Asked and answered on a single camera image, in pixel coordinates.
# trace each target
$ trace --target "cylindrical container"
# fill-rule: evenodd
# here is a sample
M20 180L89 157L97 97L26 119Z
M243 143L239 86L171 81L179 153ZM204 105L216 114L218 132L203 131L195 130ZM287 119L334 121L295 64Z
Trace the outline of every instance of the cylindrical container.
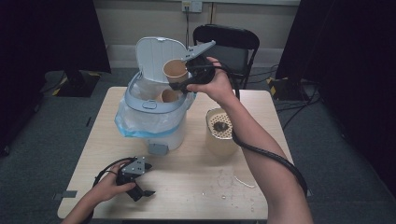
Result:
M233 125L222 108L207 111L206 147L217 156L230 156L239 146L233 141Z
M178 100L177 91L172 91L172 90L168 90L168 89L162 91L155 98L155 101L160 102L160 103L172 103L176 100Z
M180 59L173 59L165 63L163 73L166 75L169 83L180 83L189 77L186 63Z

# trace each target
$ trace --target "brown paper cup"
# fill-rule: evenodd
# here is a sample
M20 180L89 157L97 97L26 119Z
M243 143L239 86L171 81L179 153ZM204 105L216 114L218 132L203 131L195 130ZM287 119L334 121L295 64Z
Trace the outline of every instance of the brown paper cup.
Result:
M186 69L186 63L180 59L174 59L163 66L163 73L166 75L169 83L182 82L189 76Z
M160 103L171 103L178 99L178 94L176 91L164 90L155 98L155 101Z

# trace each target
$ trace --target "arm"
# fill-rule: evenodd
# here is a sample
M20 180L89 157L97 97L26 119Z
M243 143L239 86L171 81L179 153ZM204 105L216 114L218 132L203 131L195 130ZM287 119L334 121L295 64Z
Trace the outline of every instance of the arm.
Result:
M119 193L133 189L135 183L121 186L116 184L117 173L120 166L125 162L127 161L122 161L111 167L110 172L78 201L62 223L81 223L99 203L108 201Z
M220 66L213 58L214 65ZM190 84L189 91L205 92L226 111L239 139L286 158L276 140L248 113L233 94L224 71L217 69L206 85ZM313 223L304 193L294 175L283 165L242 148L247 165L268 202L268 223Z

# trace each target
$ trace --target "tabletop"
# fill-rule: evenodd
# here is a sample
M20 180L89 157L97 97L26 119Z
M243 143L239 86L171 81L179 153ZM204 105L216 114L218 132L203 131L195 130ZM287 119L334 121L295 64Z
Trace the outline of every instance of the tabletop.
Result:
M227 157L216 156L205 146L208 110L219 105L204 93L197 93L187 111L184 141L165 156L148 153L144 139L123 137L114 122L126 88L108 90L67 190L75 198L63 198L58 216L65 218L78 200L92 187L94 178L111 162L144 156L153 167L136 179L142 190L154 190L151 197L134 202L126 193L100 203L93 218L246 220L267 219L268 207L241 149ZM271 134L292 162L290 151L268 91L241 90L241 102Z

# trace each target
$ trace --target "wall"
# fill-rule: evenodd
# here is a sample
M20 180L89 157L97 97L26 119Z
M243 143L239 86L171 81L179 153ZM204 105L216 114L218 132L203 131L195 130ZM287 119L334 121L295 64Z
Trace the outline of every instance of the wall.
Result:
M95 0L96 12L107 45L135 45L145 36L164 36L186 44L186 14L180 1ZM261 51L279 52L285 47L298 6L203 2L202 13L190 13L189 30L216 23L248 29L261 41Z

